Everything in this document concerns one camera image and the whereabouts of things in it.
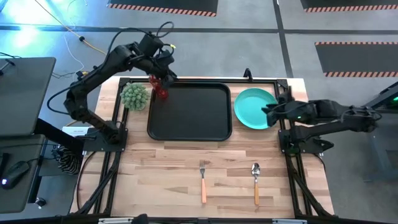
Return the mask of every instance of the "fork handle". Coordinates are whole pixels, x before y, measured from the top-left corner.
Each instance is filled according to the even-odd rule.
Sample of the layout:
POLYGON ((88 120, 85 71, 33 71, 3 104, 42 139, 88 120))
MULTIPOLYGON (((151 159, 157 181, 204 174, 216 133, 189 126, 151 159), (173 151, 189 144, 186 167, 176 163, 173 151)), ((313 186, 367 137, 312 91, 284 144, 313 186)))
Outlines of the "fork handle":
POLYGON ((260 205, 260 198, 259 198, 259 184, 254 183, 254 204, 255 205, 260 205))
POLYGON ((206 184, 205 179, 201 179, 201 202, 206 203, 206 184))

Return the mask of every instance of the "wooden table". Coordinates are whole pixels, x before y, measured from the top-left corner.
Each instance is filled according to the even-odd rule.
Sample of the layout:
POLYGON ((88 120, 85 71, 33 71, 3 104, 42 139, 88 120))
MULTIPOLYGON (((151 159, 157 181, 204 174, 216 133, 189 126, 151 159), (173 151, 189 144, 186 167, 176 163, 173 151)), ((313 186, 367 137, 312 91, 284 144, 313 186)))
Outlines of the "wooden table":
MULTIPOLYGON (((112 117, 119 78, 112 77, 102 84, 95 113, 105 120, 112 117)), ((303 79, 287 80, 296 100, 307 101, 303 79)), ((263 88, 274 93, 270 84, 227 85, 232 104, 247 88, 263 88)), ((143 111, 129 113, 126 125, 129 136, 119 166, 112 216, 132 217, 147 213, 150 217, 294 217, 285 158, 280 153, 277 139, 279 124, 266 130, 249 129, 232 112, 233 133, 227 141, 165 142, 148 136, 148 110, 149 105, 143 111), (206 205, 202 205, 200 196, 200 159, 208 163, 206 205), (254 205, 254 178, 251 175, 254 162, 261 167, 259 207, 254 205)), ((81 204, 98 185, 103 156, 103 153, 97 153, 84 170, 80 184, 81 204)), ((324 208, 333 213, 321 162, 311 154, 303 154, 302 159, 309 189, 324 208)), ((304 212, 301 190, 298 190, 298 197, 304 212)))

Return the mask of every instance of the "fork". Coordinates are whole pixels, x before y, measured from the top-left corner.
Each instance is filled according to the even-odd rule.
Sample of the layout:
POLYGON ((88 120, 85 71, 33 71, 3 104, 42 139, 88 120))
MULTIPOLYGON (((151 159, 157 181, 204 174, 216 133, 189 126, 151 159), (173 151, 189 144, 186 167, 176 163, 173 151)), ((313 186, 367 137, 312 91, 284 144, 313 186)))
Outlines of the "fork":
POLYGON ((201 173, 201 202, 206 203, 206 185, 205 185, 205 161, 199 161, 200 173, 201 173))

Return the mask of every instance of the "teal plate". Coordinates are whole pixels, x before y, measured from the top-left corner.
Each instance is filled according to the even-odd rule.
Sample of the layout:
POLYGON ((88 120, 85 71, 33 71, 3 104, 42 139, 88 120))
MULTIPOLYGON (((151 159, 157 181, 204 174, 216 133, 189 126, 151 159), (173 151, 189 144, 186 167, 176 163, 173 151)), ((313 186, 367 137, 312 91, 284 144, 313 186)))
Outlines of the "teal plate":
POLYGON ((269 92, 250 88, 242 91, 235 99, 234 110, 236 117, 247 127, 252 129, 269 128, 267 115, 261 108, 267 104, 277 103, 276 99, 269 92))

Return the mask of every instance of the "floor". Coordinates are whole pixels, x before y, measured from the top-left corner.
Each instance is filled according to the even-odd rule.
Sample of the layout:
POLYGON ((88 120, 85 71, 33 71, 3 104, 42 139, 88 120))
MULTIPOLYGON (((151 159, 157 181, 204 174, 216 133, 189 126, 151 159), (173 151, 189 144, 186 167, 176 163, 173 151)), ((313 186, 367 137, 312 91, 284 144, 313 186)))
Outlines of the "floor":
MULTIPOLYGON (((103 50, 108 48, 114 35, 111 27, 155 29, 163 22, 173 21, 178 29, 164 41, 177 46, 171 68, 181 76, 241 77, 249 67, 255 77, 304 78, 310 99, 327 98, 346 105, 361 105, 397 81, 395 78, 326 78, 314 42, 396 41, 398 10, 305 13, 299 0, 219 0, 216 17, 200 17, 108 9, 107 0, 86 0, 87 4, 84 0, 39 2, 64 23, 78 26, 78 32, 90 28, 92 32, 79 34, 103 50)), ((71 57, 64 37, 84 70, 90 70, 104 59, 73 34, 60 30, 58 22, 34 1, 9 0, 0 12, 1 51, 21 57, 55 57, 57 73, 81 69, 80 63, 71 57)), ((114 45, 141 38, 142 34, 136 32, 121 34, 114 45)), ((144 74, 133 70, 120 75, 144 74)), ((45 101, 72 81, 73 77, 53 77, 45 101)), ((89 95, 91 109, 95 108, 98 92, 99 88, 89 95)), ((53 107, 62 110, 64 97, 54 99, 53 107)), ((40 117, 58 128, 71 121, 68 116, 52 113, 45 106, 40 117)), ((365 134, 345 132, 324 138, 335 143, 324 156, 335 213, 343 218, 398 223, 398 182, 363 181, 365 175, 375 170, 365 134)), ((0 220, 67 214, 76 177, 59 175, 56 164, 51 162, 44 165, 42 172, 48 177, 40 186, 39 197, 49 204, 41 210, 28 206, 22 213, 1 215, 0 220)))

